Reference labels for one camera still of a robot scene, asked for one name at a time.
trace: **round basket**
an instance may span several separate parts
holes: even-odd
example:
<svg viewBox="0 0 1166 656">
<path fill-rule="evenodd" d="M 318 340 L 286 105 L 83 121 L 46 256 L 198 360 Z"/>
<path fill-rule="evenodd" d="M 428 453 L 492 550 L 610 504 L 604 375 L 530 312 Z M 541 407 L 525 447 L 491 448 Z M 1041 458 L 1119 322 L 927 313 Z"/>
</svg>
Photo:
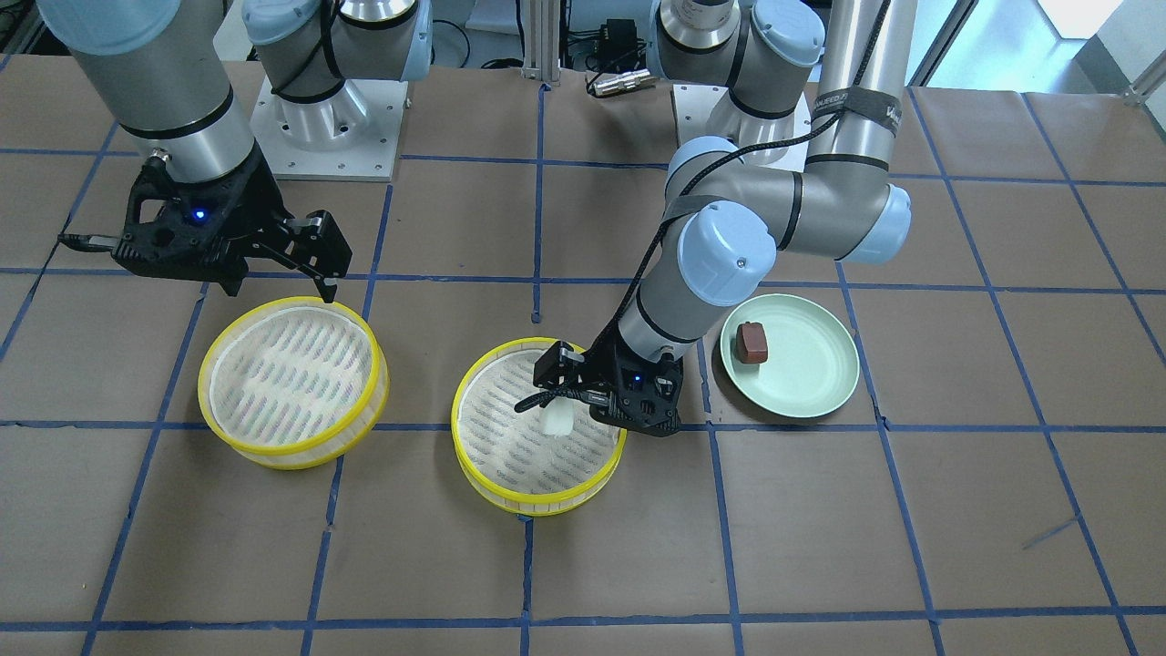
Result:
<svg viewBox="0 0 1166 656">
<path fill-rule="evenodd" d="M 582 403 L 566 437 L 542 433 L 540 408 L 514 412 L 515 403 L 539 392 L 531 382 L 534 364 L 553 344 L 527 338 L 491 351 L 454 396 L 450 428 L 462 472 L 486 501 L 510 513 L 557 515 L 578 507 L 614 474 L 627 439 L 627 431 L 591 419 Z"/>
<path fill-rule="evenodd" d="M 368 324 L 315 296 L 240 316 L 198 373 L 198 405 L 211 430 L 275 470 L 315 467 L 352 449 L 387 400 L 388 367 Z"/>
</svg>

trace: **red-brown object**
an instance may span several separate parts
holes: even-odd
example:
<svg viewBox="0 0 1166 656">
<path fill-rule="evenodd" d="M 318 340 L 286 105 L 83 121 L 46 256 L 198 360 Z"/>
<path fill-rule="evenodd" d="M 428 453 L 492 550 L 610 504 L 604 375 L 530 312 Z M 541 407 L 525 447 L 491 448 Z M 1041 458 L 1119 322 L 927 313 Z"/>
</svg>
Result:
<svg viewBox="0 0 1166 656">
<path fill-rule="evenodd" d="M 768 360 L 770 347 L 765 344 L 765 325 L 752 320 L 738 325 L 733 355 L 742 365 L 760 365 Z"/>
</svg>

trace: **white mounting plate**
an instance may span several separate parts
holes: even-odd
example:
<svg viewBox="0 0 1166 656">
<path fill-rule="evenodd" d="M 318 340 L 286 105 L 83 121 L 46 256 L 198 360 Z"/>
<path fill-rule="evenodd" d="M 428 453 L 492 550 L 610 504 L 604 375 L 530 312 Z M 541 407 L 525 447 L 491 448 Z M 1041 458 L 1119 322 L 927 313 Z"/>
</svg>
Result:
<svg viewBox="0 0 1166 656">
<path fill-rule="evenodd" d="M 704 124 L 712 113 L 721 97 L 728 89 L 724 86 L 703 86 L 701 84 L 675 84 L 672 87 L 673 107 L 676 112 L 676 137 L 680 143 L 708 134 Z M 809 104 L 802 94 L 794 107 L 794 136 L 809 132 Z M 765 164 L 768 168 L 801 171 L 806 168 L 806 153 L 809 143 L 798 143 L 786 148 L 786 153 Z"/>
<path fill-rule="evenodd" d="M 272 83 L 264 78 L 251 131 L 259 140 L 268 165 L 278 179 L 345 179 L 389 182 L 405 115 L 408 83 L 381 79 L 352 80 L 364 96 L 372 125 L 367 135 L 343 150 L 303 150 L 283 136 L 275 118 Z"/>
</svg>

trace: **light green plate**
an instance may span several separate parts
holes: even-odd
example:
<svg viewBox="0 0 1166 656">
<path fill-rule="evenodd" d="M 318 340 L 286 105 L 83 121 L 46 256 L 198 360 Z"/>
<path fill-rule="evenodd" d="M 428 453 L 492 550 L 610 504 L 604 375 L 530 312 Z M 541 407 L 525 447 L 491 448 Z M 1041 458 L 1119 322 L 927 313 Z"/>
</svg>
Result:
<svg viewBox="0 0 1166 656">
<path fill-rule="evenodd" d="M 732 355 L 737 326 L 746 320 L 765 326 L 770 359 L 761 365 L 742 365 Z M 824 306 L 788 294 L 737 305 L 721 330 L 721 361 L 743 395 L 786 417 L 837 410 L 858 385 L 858 350 L 847 327 Z"/>
</svg>

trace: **tiled surface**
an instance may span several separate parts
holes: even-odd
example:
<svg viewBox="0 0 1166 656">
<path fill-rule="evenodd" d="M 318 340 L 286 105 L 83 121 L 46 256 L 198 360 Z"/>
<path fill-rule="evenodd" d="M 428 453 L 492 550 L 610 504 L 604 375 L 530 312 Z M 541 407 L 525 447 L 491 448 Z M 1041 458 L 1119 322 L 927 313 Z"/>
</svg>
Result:
<svg viewBox="0 0 1166 656">
<path fill-rule="evenodd" d="M 229 75 L 250 108 L 261 69 Z M 41 275 L 70 207 L 113 231 L 138 162 L 120 133 L 98 153 L 112 118 L 76 64 L 12 59 L 0 653 L 1132 653 L 1123 626 L 1163 651 L 1160 144 L 1112 99 L 912 93 L 899 258 L 786 253 L 763 288 L 861 338 L 852 398 L 764 412 L 715 331 L 687 357 L 686 431 L 631 436 L 602 494 L 524 523 L 466 485 L 450 400 L 487 350 L 586 346 L 610 317 L 659 220 L 668 85 L 600 101 L 575 75 L 540 93 L 435 69 L 391 189 L 283 183 L 342 221 L 338 297 L 392 392 L 343 465 L 276 473 L 205 431 L 195 380 L 227 323 L 312 285 L 261 263 L 238 298 L 204 297 L 62 251 Z M 1074 502 L 1079 523 L 1023 549 Z"/>
<path fill-rule="evenodd" d="M 1126 654 L 1114 618 L 990 618 L 943 622 L 951 656 L 979 654 Z M 1154 654 L 1140 651 L 1140 654 Z"/>
</svg>

